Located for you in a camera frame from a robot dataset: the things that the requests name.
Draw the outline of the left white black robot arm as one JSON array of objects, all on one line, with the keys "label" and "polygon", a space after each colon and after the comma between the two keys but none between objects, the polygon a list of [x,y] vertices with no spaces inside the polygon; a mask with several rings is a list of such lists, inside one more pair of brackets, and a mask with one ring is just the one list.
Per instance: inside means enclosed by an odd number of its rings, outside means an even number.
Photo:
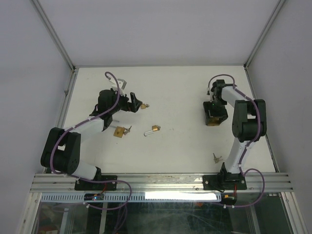
[{"label": "left white black robot arm", "polygon": [[84,178],[89,188],[98,189],[102,184],[101,169],[80,159],[81,143],[105,131],[112,123],[115,113],[135,113],[142,104],[133,92],[128,97],[113,89],[100,91],[98,103],[82,124],[66,130],[58,127],[50,130],[41,155],[41,165],[55,173]]}]

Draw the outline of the silver key set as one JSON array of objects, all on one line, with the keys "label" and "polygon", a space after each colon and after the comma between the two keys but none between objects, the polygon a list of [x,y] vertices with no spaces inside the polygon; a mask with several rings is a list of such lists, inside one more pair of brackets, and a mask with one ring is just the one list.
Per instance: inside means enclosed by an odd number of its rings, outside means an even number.
[{"label": "silver key set", "polygon": [[213,153],[213,157],[214,157],[215,164],[217,164],[223,160],[222,156],[216,156],[215,153]]},{"label": "silver key set", "polygon": [[129,128],[125,128],[125,130],[124,130],[124,135],[127,135],[130,131],[131,131],[131,127],[132,126],[130,126]]}]

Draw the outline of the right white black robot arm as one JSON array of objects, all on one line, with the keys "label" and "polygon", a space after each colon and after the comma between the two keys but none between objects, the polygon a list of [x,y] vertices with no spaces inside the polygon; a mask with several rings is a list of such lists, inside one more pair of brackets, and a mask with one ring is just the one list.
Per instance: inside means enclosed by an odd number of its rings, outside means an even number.
[{"label": "right white black robot arm", "polygon": [[203,103],[205,124],[219,126],[229,116],[226,105],[234,108],[232,118],[232,134],[234,143],[230,154],[222,163],[216,180],[220,187],[228,189],[244,177],[242,167],[250,149],[259,139],[266,135],[267,116],[266,102],[263,99],[252,99],[236,85],[216,80],[207,94],[210,100]]}]

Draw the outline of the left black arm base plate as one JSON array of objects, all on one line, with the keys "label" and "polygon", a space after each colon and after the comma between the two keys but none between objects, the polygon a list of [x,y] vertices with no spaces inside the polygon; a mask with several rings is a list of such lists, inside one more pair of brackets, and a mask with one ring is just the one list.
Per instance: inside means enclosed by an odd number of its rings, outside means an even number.
[{"label": "left black arm base plate", "polygon": [[89,182],[79,179],[75,183],[75,191],[116,191],[117,190],[117,176],[116,175],[102,175],[99,179],[101,182]]}]

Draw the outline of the large brass padlock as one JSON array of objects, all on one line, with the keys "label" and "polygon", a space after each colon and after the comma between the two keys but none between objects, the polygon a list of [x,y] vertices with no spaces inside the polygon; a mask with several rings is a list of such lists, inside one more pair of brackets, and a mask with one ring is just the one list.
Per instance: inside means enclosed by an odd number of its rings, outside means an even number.
[{"label": "large brass padlock", "polygon": [[220,120],[218,117],[211,117],[208,119],[208,126],[219,126],[220,125]]},{"label": "large brass padlock", "polygon": [[122,138],[123,135],[124,135],[124,132],[125,132],[125,127],[119,126],[117,124],[119,124],[119,120],[114,120],[113,119],[113,121],[112,121],[112,123],[110,125],[115,130],[113,135],[115,137]]}]

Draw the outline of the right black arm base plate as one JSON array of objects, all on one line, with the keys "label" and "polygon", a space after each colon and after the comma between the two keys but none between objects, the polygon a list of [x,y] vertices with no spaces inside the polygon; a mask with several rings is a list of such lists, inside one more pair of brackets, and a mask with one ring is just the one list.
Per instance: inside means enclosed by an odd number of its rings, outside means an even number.
[{"label": "right black arm base plate", "polygon": [[243,191],[247,189],[245,177],[241,174],[234,175],[204,175],[203,189],[204,190],[217,190],[224,192],[227,190]]}]

